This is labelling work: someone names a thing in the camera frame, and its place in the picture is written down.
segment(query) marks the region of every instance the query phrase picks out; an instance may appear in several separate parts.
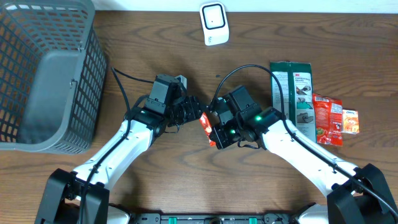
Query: red snack package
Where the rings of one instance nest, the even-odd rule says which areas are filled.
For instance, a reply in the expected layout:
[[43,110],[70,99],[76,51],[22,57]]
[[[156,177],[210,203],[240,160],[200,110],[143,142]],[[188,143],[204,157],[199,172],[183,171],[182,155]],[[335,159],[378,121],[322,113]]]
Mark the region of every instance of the red snack package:
[[210,146],[215,146],[216,143],[214,141],[210,140],[210,138],[209,138],[210,133],[211,133],[211,125],[210,125],[209,119],[207,118],[206,113],[202,113],[199,120],[200,120],[201,126],[205,130],[207,138],[209,139]]
[[312,95],[312,103],[315,110],[317,143],[342,146],[343,102],[314,93]]

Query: gray plastic basket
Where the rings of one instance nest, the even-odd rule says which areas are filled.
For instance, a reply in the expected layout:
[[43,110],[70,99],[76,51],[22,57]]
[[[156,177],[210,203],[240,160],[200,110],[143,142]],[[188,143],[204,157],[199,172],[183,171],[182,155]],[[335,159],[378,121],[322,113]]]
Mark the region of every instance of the gray plastic basket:
[[93,3],[0,3],[0,149],[86,151],[107,68]]

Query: wooden table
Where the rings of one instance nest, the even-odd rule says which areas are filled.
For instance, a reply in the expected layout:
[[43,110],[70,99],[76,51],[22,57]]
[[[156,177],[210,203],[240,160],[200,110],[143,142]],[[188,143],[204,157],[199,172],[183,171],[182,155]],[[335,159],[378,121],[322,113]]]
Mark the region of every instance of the wooden table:
[[[197,12],[97,12],[95,28],[111,66],[139,78],[184,75],[188,93],[209,102],[232,69],[247,63],[310,62],[315,92],[359,111],[361,133],[343,147],[326,147],[359,166],[380,168],[398,200],[398,15],[229,13],[229,41],[207,47]],[[120,78],[130,102],[151,85]],[[221,94],[245,85],[263,108],[271,105],[268,74],[238,72]],[[45,183],[101,148],[126,111],[108,73],[91,149],[62,156],[0,152],[0,223],[32,223]],[[254,213],[325,204],[319,190],[278,156],[263,150],[209,147],[199,122],[163,134],[111,191],[110,202],[133,211]]]

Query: green package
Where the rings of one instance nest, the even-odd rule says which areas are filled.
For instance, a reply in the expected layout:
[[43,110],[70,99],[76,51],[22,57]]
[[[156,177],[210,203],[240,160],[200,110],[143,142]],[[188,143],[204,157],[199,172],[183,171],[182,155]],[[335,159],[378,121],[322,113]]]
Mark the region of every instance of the green package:
[[[311,64],[271,62],[271,71],[282,86],[285,115],[297,129],[312,141],[317,141],[315,113],[312,104]],[[272,106],[280,111],[280,92],[271,78]]]

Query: orange package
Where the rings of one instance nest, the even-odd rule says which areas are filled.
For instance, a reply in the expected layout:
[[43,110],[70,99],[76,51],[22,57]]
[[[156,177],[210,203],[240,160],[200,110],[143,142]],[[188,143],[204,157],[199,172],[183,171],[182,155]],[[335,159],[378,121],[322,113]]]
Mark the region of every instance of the orange package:
[[312,95],[312,102],[317,126],[317,143],[342,146],[343,102],[315,93]]
[[207,118],[206,113],[203,112],[201,114],[201,117],[200,117],[199,121],[200,121],[201,126],[205,130],[207,138],[209,139],[210,146],[215,146],[216,142],[210,140],[210,138],[209,138],[210,133],[212,132],[212,130],[211,130],[211,125],[210,125],[209,119]]
[[359,119],[358,111],[343,110],[343,133],[358,134]]

